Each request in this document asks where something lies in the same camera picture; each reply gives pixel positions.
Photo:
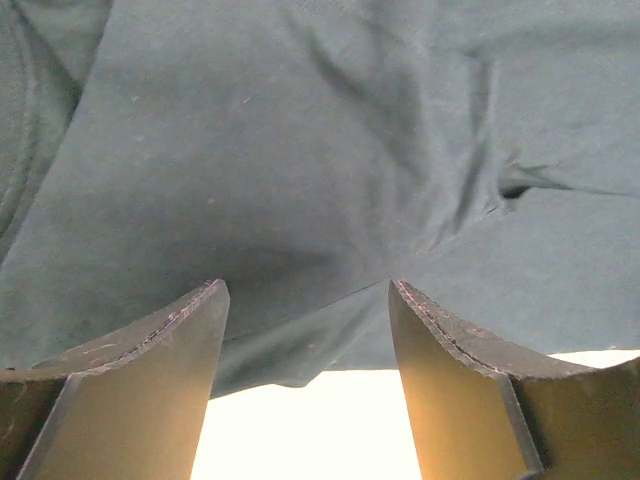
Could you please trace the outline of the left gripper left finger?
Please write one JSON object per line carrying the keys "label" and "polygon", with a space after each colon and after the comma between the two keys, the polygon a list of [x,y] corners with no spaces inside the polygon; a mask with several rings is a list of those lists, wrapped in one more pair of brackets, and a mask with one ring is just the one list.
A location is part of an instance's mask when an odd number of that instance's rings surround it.
{"label": "left gripper left finger", "polygon": [[230,297],[207,283],[30,369],[1,373],[5,479],[187,479]]}

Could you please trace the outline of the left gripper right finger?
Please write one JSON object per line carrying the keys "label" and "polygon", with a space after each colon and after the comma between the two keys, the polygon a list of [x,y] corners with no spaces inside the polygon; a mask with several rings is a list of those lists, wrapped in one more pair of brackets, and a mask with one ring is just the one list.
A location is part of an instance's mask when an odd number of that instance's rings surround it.
{"label": "left gripper right finger", "polygon": [[425,479],[635,479],[639,362],[592,368],[462,320],[394,280],[388,305]]}

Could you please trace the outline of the black t-shirt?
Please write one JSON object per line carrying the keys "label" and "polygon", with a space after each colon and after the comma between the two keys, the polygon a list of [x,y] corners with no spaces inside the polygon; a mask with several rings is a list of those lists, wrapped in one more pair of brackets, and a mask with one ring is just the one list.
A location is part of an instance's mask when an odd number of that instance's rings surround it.
{"label": "black t-shirt", "polygon": [[404,279],[639,345],[635,1],[5,1],[1,363],[223,279],[215,392],[395,364]]}

